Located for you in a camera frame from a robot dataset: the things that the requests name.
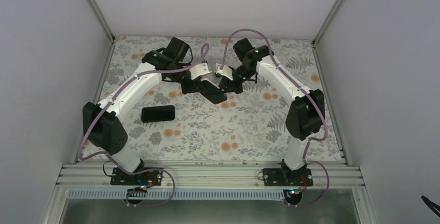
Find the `black smartphone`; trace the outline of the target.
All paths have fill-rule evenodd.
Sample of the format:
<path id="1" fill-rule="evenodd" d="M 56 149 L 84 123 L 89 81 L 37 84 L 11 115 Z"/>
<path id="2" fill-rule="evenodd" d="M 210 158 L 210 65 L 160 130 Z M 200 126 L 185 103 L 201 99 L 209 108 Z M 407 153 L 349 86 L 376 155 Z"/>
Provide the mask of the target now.
<path id="1" fill-rule="evenodd" d="M 227 100 L 227 95 L 224 94 L 215 84 L 212 84 L 207 80 L 200 82 L 199 93 L 214 105 Z"/>

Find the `black phone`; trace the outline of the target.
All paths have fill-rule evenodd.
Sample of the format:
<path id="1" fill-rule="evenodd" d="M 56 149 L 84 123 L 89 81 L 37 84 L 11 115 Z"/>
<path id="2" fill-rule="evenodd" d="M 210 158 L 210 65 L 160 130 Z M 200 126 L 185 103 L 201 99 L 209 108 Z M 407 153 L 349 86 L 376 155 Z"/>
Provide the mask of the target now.
<path id="1" fill-rule="evenodd" d="M 175 107 L 173 105 L 144 107 L 141 112 L 143 123 L 172 121 L 175 119 Z"/>

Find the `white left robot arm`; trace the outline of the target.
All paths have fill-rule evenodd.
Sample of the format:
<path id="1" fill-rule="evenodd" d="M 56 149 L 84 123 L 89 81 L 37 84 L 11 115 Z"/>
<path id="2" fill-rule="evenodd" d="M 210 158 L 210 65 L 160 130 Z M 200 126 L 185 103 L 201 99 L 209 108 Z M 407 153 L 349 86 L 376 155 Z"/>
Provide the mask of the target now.
<path id="1" fill-rule="evenodd" d="M 151 50 L 145 54 L 134 73 L 114 92 L 98 103 L 88 102 L 82 109 L 83 137 L 77 151 L 80 161 L 97 155 L 105 155 L 123 172 L 131 185 L 138 185 L 144 179 L 141 168 L 143 160 L 127 147 L 128 134 L 122 125 L 127 113 L 154 86 L 169 78 L 181 84 L 199 87 L 205 57 L 210 49 L 204 44 L 197 60 L 187 65 L 178 61 L 186 56 L 190 46 L 178 38 L 172 38 L 165 48 Z"/>

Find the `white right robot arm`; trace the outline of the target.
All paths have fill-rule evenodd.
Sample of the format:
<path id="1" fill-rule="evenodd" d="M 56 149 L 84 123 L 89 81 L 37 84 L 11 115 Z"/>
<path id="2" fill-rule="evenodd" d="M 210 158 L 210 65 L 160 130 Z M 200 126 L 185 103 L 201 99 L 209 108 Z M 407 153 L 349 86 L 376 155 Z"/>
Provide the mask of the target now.
<path id="1" fill-rule="evenodd" d="M 233 50 L 241 62 L 237 68 L 225 64 L 223 59 L 215 66 L 215 75 L 221 79 L 220 90 L 242 93 L 242 85 L 253 76 L 262 76 L 274 86 L 289 103 L 285 127 L 294 138 L 288 145 L 287 155 L 282 159 L 282 182 L 294 186 L 301 179 L 299 170 L 306 162 L 306 149 L 315 134 L 325 126 L 324 94 L 320 89 L 312 90 L 287 71 L 271 50 L 270 44 L 253 47 L 247 38 L 237 41 Z"/>

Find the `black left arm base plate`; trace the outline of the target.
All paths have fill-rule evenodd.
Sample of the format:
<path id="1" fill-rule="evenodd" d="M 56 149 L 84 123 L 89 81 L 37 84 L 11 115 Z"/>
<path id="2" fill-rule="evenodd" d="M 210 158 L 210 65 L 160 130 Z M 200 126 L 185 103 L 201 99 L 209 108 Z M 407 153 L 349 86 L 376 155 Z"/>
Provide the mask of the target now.
<path id="1" fill-rule="evenodd" d="M 142 174 L 128 175 L 119 168 L 114 168 L 110 180 L 111 185 L 123 186 L 160 186 L 163 177 L 162 171 L 150 171 Z"/>

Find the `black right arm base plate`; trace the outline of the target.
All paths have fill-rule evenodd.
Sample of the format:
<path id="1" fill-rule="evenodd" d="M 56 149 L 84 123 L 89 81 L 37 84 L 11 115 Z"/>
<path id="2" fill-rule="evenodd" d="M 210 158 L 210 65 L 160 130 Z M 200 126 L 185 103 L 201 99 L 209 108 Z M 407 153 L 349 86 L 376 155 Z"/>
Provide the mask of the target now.
<path id="1" fill-rule="evenodd" d="M 257 178 L 262 180 L 266 187 L 309 187 L 314 185 L 311 170 L 307 167 L 298 170 L 265 168 L 257 174 Z"/>

